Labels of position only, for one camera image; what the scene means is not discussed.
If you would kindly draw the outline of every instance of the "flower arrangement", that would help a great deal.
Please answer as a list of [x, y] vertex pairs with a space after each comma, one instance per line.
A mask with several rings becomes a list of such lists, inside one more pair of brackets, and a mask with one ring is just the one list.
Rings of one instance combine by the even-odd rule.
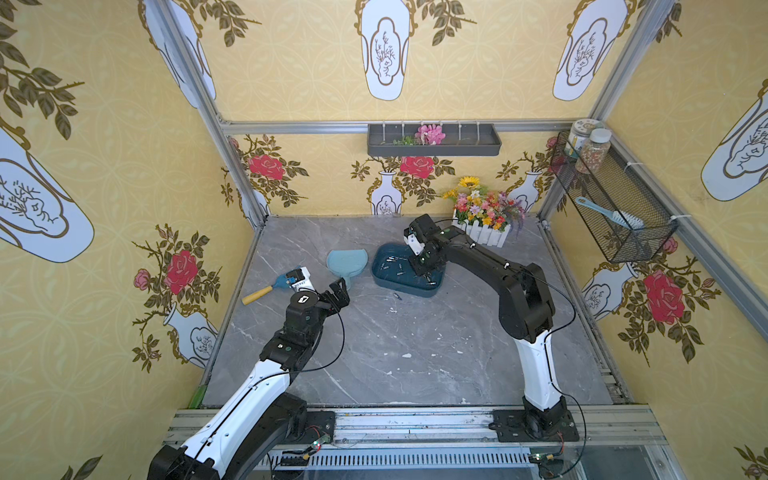
[[406, 135], [402, 140], [394, 140], [394, 145], [440, 145], [445, 138], [440, 125], [422, 125], [416, 135]]
[[459, 223], [477, 223], [501, 232], [517, 224], [519, 232], [525, 220], [520, 202], [507, 197], [503, 191], [489, 190], [477, 177], [462, 177], [457, 186], [442, 197], [455, 202]]

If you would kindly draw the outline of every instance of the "glass jar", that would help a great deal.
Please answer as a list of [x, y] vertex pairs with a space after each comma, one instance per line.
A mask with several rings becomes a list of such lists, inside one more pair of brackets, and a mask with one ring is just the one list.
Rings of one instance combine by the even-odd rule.
[[564, 146], [565, 154], [569, 157], [578, 158], [578, 152], [581, 145], [589, 140], [589, 135], [595, 128], [602, 128], [603, 122], [593, 118], [582, 118], [576, 120], [571, 125], [571, 133], [568, 135], [568, 142]]
[[576, 170], [583, 174], [588, 174], [590, 171], [594, 174], [600, 169], [609, 148], [611, 148], [611, 131], [607, 128], [595, 128], [590, 133], [589, 140], [581, 146]]

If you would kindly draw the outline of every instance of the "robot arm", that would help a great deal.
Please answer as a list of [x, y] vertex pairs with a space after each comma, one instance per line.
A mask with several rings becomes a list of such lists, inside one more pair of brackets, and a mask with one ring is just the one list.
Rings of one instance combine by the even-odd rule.
[[456, 226], [440, 229], [429, 215], [411, 222], [403, 236], [414, 253], [409, 262], [417, 275], [453, 262], [498, 293], [498, 319], [515, 339], [523, 368], [527, 433], [536, 439], [556, 435], [570, 412], [554, 374], [549, 336], [554, 302], [540, 266], [510, 262], [480, 247]]
[[240, 480], [286, 438], [303, 433], [306, 402], [286, 389], [315, 353], [328, 315], [349, 305], [344, 279], [317, 293], [306, 268], [294, 278], [283, 328], [275, 332], [243, 385], [199, 432], [180, 448], [164, 446], [148, 480]]

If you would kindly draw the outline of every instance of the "jar lid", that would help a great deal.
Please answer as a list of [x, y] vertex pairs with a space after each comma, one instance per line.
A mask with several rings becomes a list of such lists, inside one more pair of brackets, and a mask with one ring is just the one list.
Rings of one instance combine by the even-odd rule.
[[582, 135], [589, 135], [589, 132], [593, 131], [595, 128], [600, 128], [603, 126], [603, 123], [599, 120], [595, 120], [593, 118], [582, 118], [581, 120], [576, 120], [573, 124], [573, 130], [575, 133], [579, 133]]
[[589, 134], [589, 139], [596, 144], [604, 144], [611, 139], [611, 131], [607, 128], [595, 128]]

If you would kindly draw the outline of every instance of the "wall-mounted shelf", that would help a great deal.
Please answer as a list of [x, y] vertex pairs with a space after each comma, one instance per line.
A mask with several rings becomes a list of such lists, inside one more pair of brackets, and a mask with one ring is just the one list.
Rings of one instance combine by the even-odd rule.
[[502, 140], [493, 124], [443, 123], [445, 138], [440, 145], [395, 144], [415, 137], [420, 123], [368, 124], [368, 155], [373, 157], [494, 157]]
[[[613, 147], [600, 167], [591, 170], [586, 165], [576, 168], [581, 160], [564, 153], [567, 144], [568, 133], [560, 133], [554, 157], [560, 163], [553, 161], [553, 169], [605, 258], [611, 263], [653, 258], [677, 230], [679, 223], [671, 219], [672, 213], [631, 168], [618, 160]], [[610, 212], [619, 212], [615, 217], [618, 223], [580, 205], [580, 197]], [[637, 227], [631, 216], [641, 220], [642, 227]]]

